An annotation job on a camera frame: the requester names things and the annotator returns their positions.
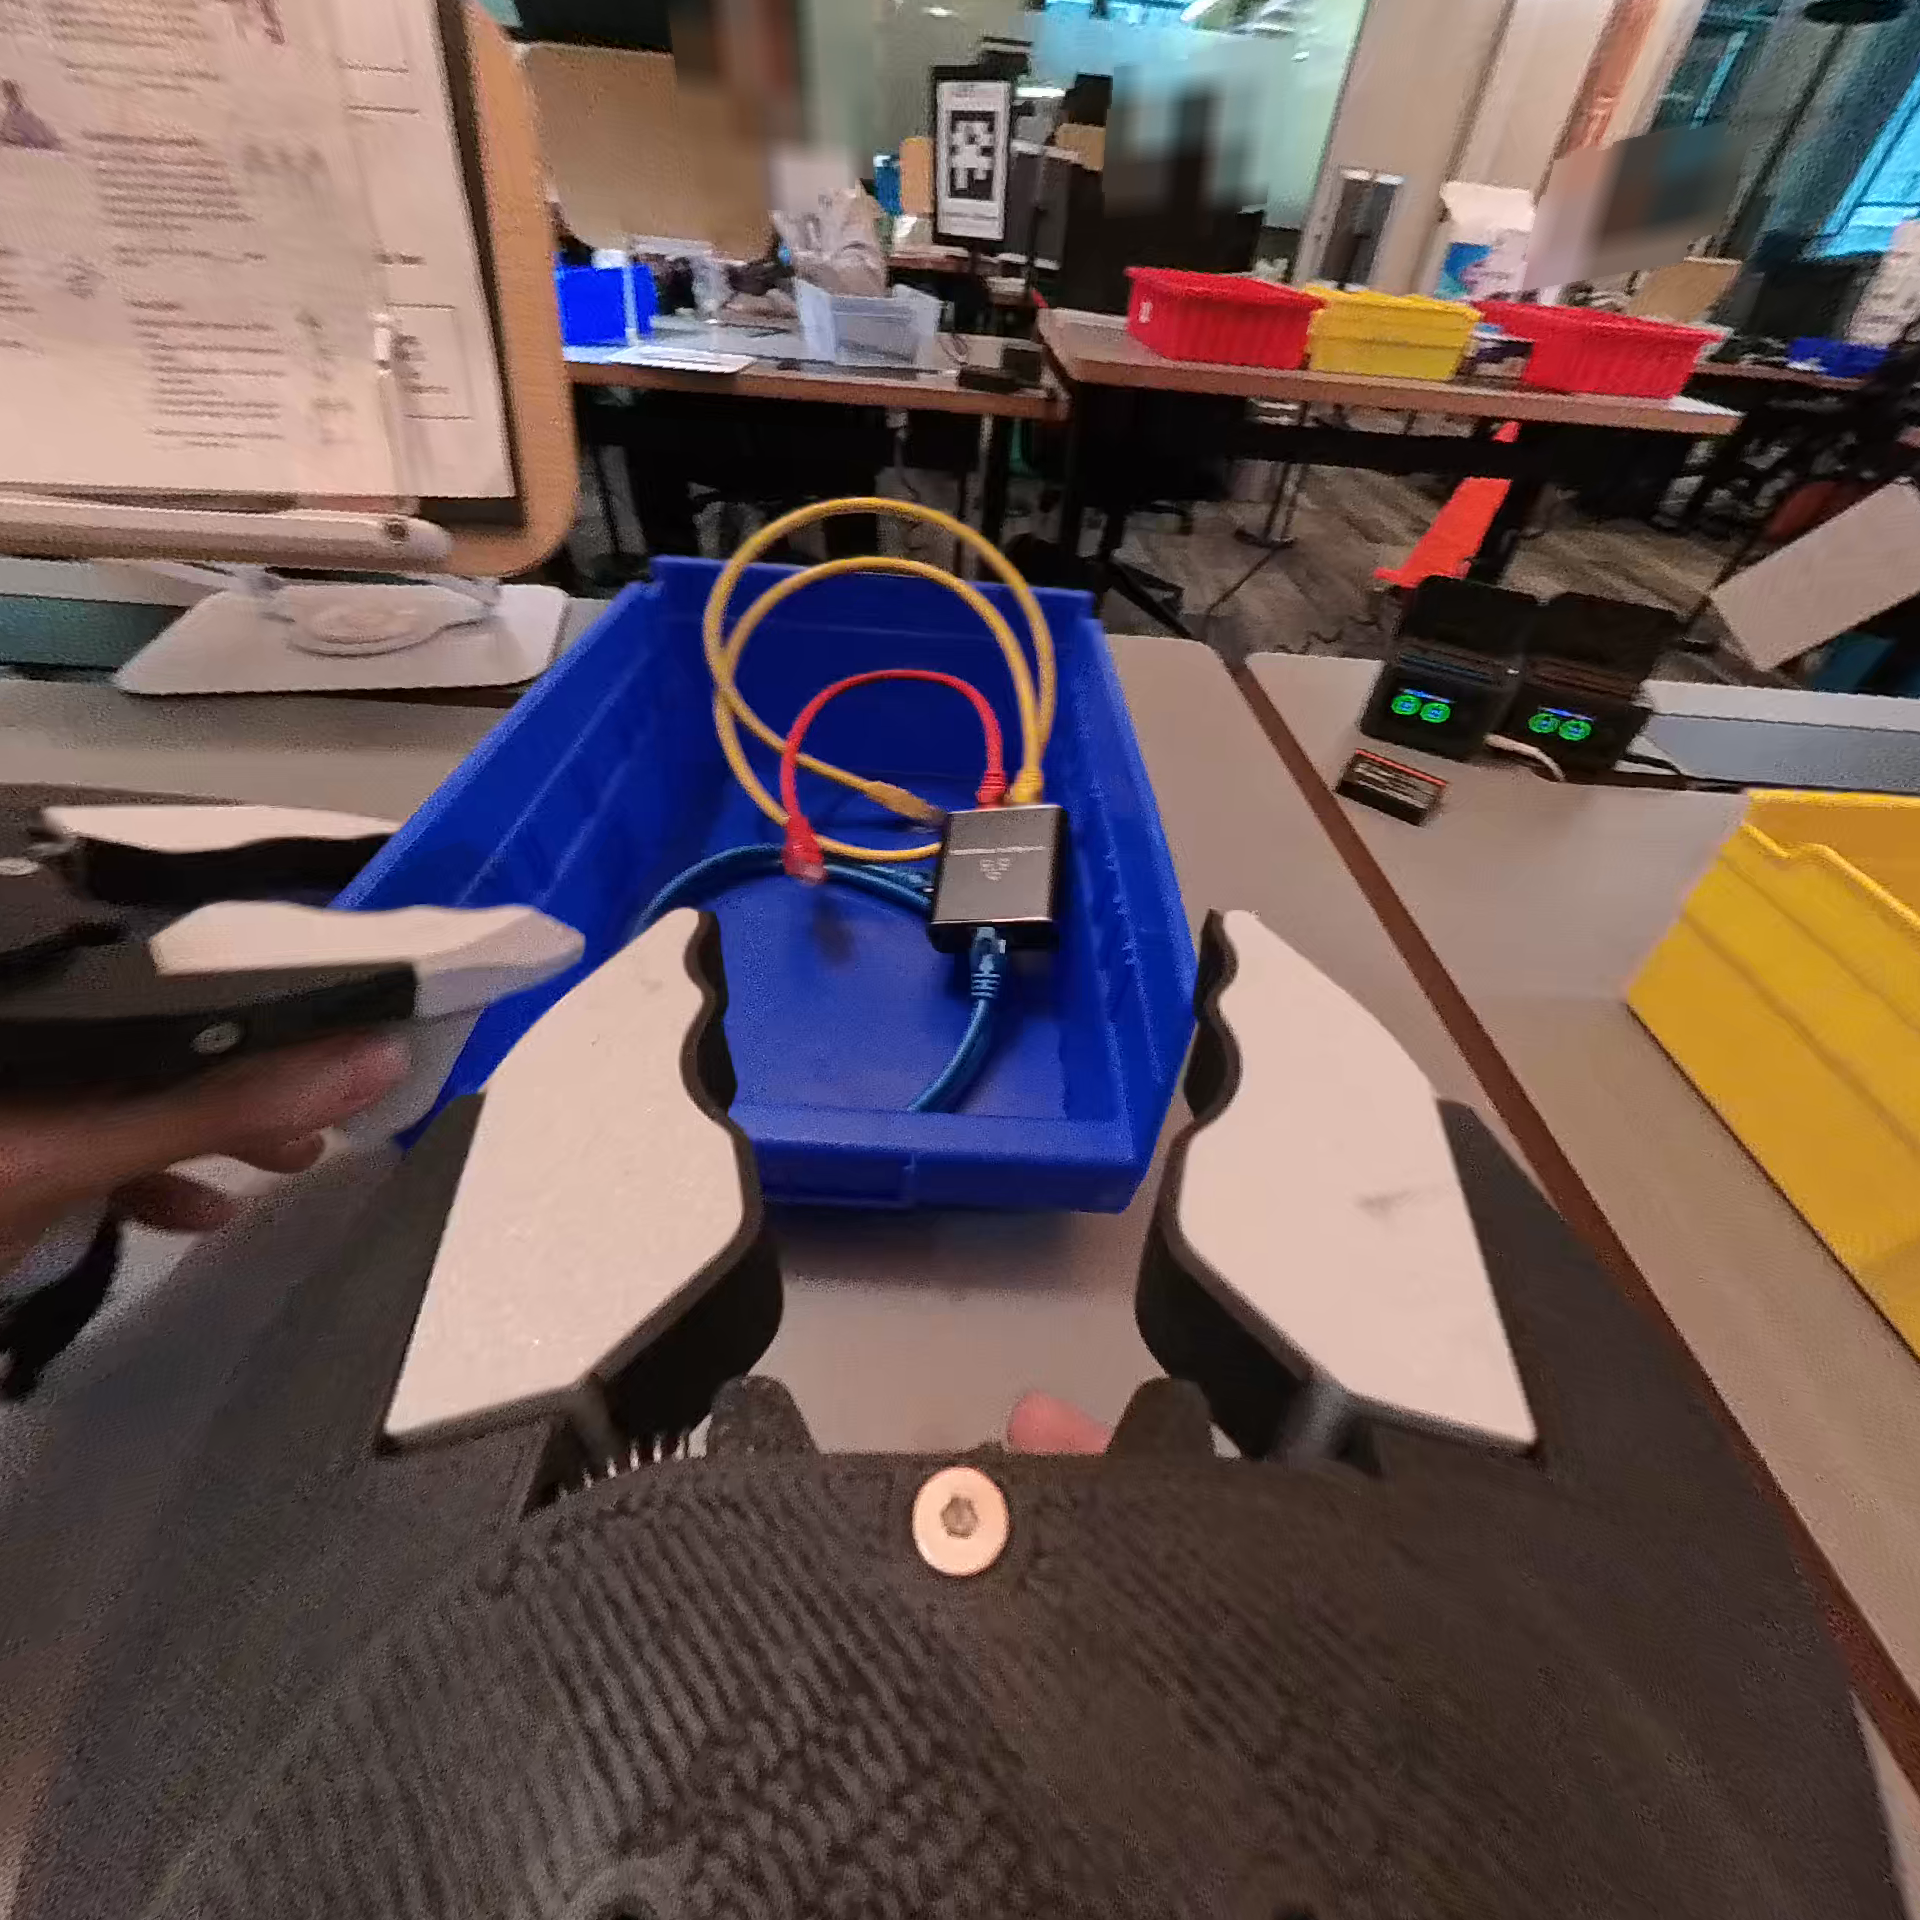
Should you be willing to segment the far work table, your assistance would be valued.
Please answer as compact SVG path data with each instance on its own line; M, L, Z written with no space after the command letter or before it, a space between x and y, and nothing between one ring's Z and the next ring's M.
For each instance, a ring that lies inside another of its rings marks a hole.
M996 335L935 333L898 367L874 356L830 364L810 356L790 327L659 323L641 343L569 343L562 356L574 388L830 402L1062 424L1067 395L1045 367L1035 379L1006 388L962 382L962 375L1006 373L1006 348L1008 341Z
M1745 415L1699 400L1556 395L1516 379L1400 379L1183 364L1145 348L1121 318L1041 309L1039 343L1072 388L1342 406L1459 422L1580 424L1669 439L1728 439Z

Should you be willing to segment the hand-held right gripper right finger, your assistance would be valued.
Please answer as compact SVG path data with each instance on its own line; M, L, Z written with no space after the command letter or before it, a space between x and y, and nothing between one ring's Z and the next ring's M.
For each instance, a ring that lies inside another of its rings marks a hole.
M1189 1123L1135 1325L1246 1461L1374 1430L1521 1455L1537 1421L1428 1072L1244 909L1202 923Z

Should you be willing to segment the red plastic bin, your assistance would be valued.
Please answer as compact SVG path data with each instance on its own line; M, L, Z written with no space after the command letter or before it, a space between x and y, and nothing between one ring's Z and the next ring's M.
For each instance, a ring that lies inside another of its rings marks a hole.
M1125 333L1169 364L1295 373L1324 293L1256 274L1125 269Z
M1710 327L1593 306L1479 299L1479 318L1529 345L1521 387L1552 395L1669 402L1724 335Z

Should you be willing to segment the grey flat panel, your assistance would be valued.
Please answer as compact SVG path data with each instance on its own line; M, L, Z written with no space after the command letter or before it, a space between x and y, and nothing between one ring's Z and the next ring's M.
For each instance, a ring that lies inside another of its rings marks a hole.
M1710 591L1731 651L1779 671L1916 599L1916 486L1896 479Z

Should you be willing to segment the printed instruction sheet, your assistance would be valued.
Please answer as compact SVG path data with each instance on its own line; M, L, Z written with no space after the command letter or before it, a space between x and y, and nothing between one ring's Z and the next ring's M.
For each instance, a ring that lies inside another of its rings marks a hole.
M3 486L510 500L460 3L3 3Z

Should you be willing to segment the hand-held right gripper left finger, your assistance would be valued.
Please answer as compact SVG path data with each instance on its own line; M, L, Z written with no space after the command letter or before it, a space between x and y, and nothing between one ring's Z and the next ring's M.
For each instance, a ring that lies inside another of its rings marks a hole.
M784 1312L726 1011L721 929L673 909L492 1069L382 1452L521 1435L534 1477L606 1479L702 1450Z

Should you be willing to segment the instruction sheet on stand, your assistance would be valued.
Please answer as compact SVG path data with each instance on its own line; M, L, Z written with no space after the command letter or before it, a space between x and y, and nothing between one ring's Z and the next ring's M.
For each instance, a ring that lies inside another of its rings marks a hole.
M476 235L496 320L516 492L219 498L3 489L3 683L105 680L210 599L234 641L287 655L308 641L300 589L465 599L468 625L504 614L574 515L577 453L553 286L550 196L518 60L482 3L460 3L476 148Z

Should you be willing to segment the small black red box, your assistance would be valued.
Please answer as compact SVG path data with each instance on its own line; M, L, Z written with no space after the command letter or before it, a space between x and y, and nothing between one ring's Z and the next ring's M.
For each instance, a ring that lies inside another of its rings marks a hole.
M1451 782L1407 760L1358 747L1340 771L1331 793L1407 825L1428 825L1443 806Z

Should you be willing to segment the tan divider board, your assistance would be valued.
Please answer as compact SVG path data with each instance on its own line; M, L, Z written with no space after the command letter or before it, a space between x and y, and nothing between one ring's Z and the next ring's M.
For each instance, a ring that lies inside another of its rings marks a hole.
M768 144L728 93L681 79L673 55L521 43L550 188L566 229L599 248L710 246L768 253Z

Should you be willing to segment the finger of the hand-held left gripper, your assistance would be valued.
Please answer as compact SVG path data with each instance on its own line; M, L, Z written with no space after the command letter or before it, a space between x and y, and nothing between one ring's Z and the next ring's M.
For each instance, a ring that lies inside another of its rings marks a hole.
M585 938L525 904L336 912L290 901L219 901L148 939L161 976L404 967L416 1018L479 1016L585 957Z
M267 802L48 802L44 846L105 904L333 901L397 833Z

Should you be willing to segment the clear plastic container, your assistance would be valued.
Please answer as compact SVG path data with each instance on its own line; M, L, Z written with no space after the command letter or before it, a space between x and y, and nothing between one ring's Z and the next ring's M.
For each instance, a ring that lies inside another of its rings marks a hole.
M802 359L849 369L935 369L943 299L919 286L838 293L812 281L795 284Z

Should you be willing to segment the black network splitter box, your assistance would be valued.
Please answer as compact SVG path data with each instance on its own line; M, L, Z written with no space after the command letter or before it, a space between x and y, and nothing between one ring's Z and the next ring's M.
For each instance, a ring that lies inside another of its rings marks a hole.
M1062 939L1067 811L1062 802L967 806L946 815L935 861L927 939L962 954L977 934L1008 950Z

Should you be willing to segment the black white tag board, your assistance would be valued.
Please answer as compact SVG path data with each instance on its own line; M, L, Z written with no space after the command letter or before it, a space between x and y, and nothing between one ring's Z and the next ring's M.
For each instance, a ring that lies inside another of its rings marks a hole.
M1000 253L1008 205L1014 83L931 64L931 210L936 246Z

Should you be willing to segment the person's left hand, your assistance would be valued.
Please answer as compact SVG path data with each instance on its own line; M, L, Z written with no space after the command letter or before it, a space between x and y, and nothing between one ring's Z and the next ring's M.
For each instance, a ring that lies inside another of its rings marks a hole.
M3 1281L76 1219L108 1215L163 1234L226 1225L226 1189L186 1175L234 1164L267 1175L316 1166L329 1132L390 1098L411 1069L396 1033L267 1051L169 1090L3 1105Z

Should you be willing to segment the small blue plastic bin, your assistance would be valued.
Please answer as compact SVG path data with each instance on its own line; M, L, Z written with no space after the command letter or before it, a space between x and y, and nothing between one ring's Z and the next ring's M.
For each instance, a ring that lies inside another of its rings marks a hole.
M650 264L613 254L612 264L554 264L566 348L633 348L654 335L655 279Z

